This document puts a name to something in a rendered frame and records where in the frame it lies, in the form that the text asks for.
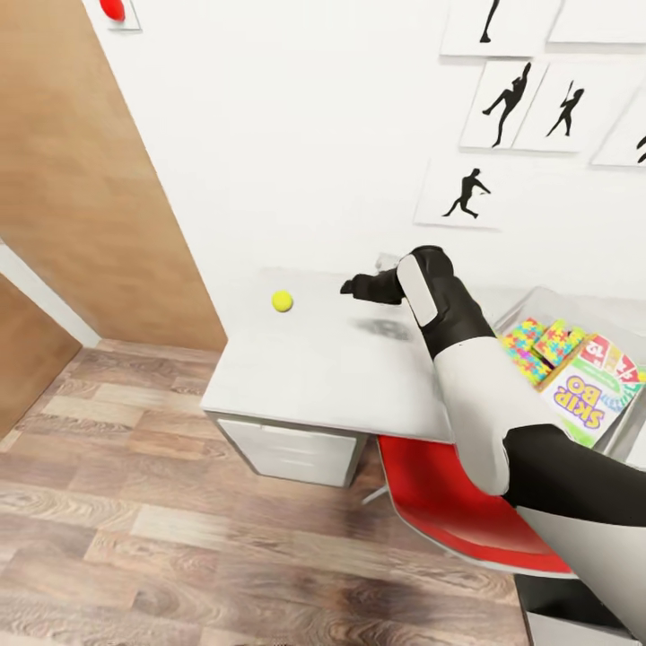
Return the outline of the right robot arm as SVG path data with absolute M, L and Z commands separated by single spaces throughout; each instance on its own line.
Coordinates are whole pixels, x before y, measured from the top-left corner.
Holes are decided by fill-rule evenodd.
M 381 252 L 341 295 L 405 297 L 442 389 L 458 460 L 500 495 L 646 646 L 646 473 L 586 448 L 521 374 L 441 247 Z

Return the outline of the tennis ball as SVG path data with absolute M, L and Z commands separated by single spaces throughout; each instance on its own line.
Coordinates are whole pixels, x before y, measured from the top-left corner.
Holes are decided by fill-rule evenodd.
M 272 305 L 278 311 L 287 311 L 292 307 L 292 295 L 285 291 L 275 292 Z

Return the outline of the board game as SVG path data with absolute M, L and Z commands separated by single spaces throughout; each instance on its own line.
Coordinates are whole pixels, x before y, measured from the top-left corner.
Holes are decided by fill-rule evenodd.
M 592 448 L 644 386 L 646 370 L 598 331 L 537 389 L 575 440 Z

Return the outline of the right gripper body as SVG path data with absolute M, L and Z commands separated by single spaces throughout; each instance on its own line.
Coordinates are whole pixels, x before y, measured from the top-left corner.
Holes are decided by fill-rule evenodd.
M 355 275 L 354 280 L 354 294 L 355 299 L 361 301 L 377 302 L 378 304 L 401 304 L 401 299 L 392 299 L 389 297 L 383 288 L 383 277 L 386 272 L 381 272 L 374 277 L 365 274 Z

